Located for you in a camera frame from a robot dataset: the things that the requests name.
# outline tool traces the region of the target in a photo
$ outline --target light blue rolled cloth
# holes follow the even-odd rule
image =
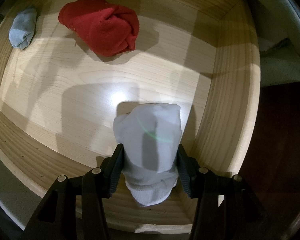
[[[28,47],[34,35],[37,10],[33,5],[18,13],[9,31],[9,40],[14,48]]]

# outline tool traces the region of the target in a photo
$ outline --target silver screw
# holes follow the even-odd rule
[[[234,175],[233,176],[233,179],[235,180],[235,181],[237,181],[237,182],[241,182],[242,181],[242,177],[240,176],[240,175]]]
[[[58,181],[59,182],[63,182],[63,181],[65,181],[66,180],[66,176],[65,175],[60,175],[59,177],[58,177]]]
[[[100,168],[94,168],[93,170],[92,170],[92,173],[93,174],[99,174],[101,172],[101,169]]]
[[[206,173],[208,173],[208,169],[205,168],[205,167],[200,167],[199,172],[202,173],[202,174],[206,174]]]

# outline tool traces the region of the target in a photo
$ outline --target red cloth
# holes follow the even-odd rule
[[[139,21],[128,7],[105,0],[77,0],[63,6],[58,20],[96,54],[113,56],[136,47]]]

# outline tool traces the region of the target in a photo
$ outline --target wooden tray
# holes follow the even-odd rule
[[[137,49],[98,57],[58,22],[75,0],[18,0],[0,25],[0,159],[43,197],[57,176],[85,174],[116,146],[113,119],[142,103],[181,106],[187,153],[231,176],[252,135],[260,69],[255,28],[243,0],[107,0],[134,9]],[[16,14],[38,8],[25,50],[8,39]],[[190,232],[195,200],[173,189],[139,207],[120,179],[104,200],[109,227],[161,234]],[[80,215],[80,199],[77,211]]]

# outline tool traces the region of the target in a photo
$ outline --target dark wooden surface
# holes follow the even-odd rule
[[[300,82],[261,89],[239,174],[286,237],[292,236],[300,227]]]

